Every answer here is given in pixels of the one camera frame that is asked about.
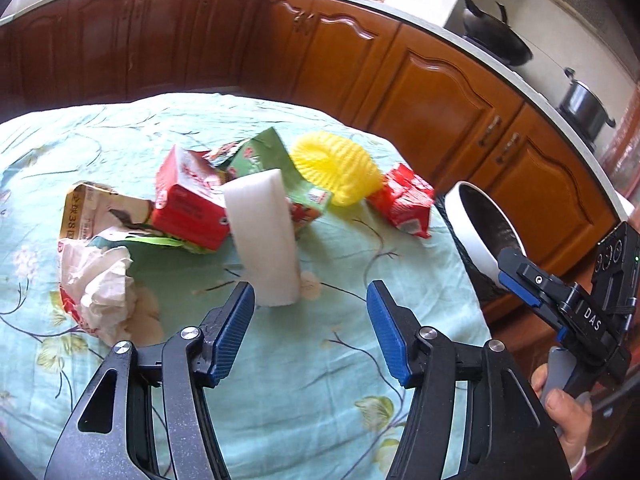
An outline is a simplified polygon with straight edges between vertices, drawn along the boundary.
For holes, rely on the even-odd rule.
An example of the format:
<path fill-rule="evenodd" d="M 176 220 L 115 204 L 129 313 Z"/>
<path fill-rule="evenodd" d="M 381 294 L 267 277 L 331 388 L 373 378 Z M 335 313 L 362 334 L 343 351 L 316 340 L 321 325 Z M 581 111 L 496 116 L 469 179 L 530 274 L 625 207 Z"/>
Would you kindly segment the person's right hand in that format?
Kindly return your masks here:
<path fill-rule="evenodd" d="M 575 469 L 582 461 L 592 423 L 592 404 L 589 399 L 578 403 L 560 389 L 552 389 L 544 401 L 550 418 L 560 427 L 559 436 L 568 466 Z"/>

